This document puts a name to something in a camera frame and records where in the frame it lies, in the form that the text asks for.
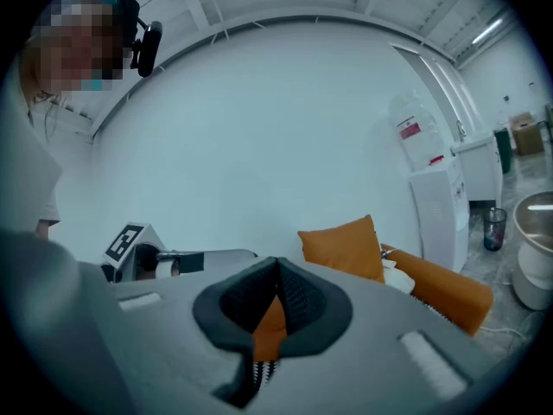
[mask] white cabinet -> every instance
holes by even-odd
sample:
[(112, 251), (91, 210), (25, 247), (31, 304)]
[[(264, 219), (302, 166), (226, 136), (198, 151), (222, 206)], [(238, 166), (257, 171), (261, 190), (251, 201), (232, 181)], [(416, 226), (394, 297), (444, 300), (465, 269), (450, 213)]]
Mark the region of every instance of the white cabinet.
[(467, 137), (451, 150), (461, 160), (469, 201), (495, 201), (501, 208), (503, 173), (495, 137), (489, 131)]
[(459, 158), (413, 172), (415, 195), (423, 238), (423, 257), (459, 272), (467, 261), (468, 200)]

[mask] black headphone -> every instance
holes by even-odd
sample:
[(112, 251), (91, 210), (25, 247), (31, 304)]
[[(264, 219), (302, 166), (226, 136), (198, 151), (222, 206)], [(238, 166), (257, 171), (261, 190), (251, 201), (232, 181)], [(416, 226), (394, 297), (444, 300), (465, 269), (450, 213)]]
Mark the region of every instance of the black headphone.
[(138, 18), (138, 24), (143, 27), (144, 36), (142, 41), (136, 39), (132, 43), (130, 69), (138, 68), (138, 74), (141, 77), (148, 77), (154, 69), (157, 48), (162, 40), (163, 27), (159, 22), (146, 25), (140, 18)]
[[(148, 77), (154, 70), (157, 48), (162, 40), (162, 24), (152, 22), (147, 25), (140, 20), (138, 17), (140, 5), (136, 0), (117, 0), (117, 7), (123, 18), (124, 45), (132, 47), (130, 69), (138, 69), (141, 77)], [(144, 29), (142, 40), (136, 39), (138, 24)]]

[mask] trash can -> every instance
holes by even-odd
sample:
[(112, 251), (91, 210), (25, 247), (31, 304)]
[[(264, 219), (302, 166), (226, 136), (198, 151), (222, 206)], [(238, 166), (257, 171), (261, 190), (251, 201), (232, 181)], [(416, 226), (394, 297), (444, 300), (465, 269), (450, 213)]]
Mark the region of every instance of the trash can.
[(503, 245), (505, 237), (507, 212), (490, 207), (483, 213), (482, 218), (484, 219), (484, 247), (488, 251), (498, 251)]
[(507, 128), (502, 129), (501, 131), (494, 132), (495, 139), (498, 142), (499, 148), (499, 157), (501, 158), (501, 169), (503, 173), (506, 174), (511, 170), (511, 159), (512, 159), (512, 149), (511, 149), (511, 139), (509, 138), (509, 131)]

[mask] white ceiling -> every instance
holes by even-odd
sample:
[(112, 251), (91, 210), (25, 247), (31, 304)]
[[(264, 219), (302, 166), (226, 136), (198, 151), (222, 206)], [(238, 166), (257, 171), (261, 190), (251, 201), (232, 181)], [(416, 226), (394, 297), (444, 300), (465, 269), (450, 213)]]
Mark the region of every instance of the white ceiling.
[[(137, 0), (145, 22), (162, 22), (163, 37), (157, 64), (162, 64), (197, 42), (217, 40), (244, 24), (286, 16), (337, 16), (394, 29), (424, 42), (457, 64), (465, 61), (495, 35), (510, 29), (514, 16), (502, 0)], [(499, 13), (506, 14), (502, 29), (487, 41), (471, 45)], [(65, 104), (90, 119), (83, 133), (93, 135), (118, 99), (140, 80), (130, 74), (114, 82), (110, 93), (75, 93)]]

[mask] white cloth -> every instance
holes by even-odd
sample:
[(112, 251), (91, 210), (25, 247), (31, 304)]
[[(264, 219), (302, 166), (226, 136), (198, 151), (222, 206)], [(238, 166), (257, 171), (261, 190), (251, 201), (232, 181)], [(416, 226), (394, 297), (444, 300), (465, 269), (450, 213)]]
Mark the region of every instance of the white cloth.
[(28, 112), (15, 58), (0, 87), (0, 227), (12, 232), (34, 232), (39, 220), (60, 218), (53, 195), (61, 167), (35, 135)]
[(396, 269), (395, 261), (383, 259), (384, 282), (388, 286), (398, 289), (406, 294), (410, 294), (415, 289), (415, 280), (405, 272)]

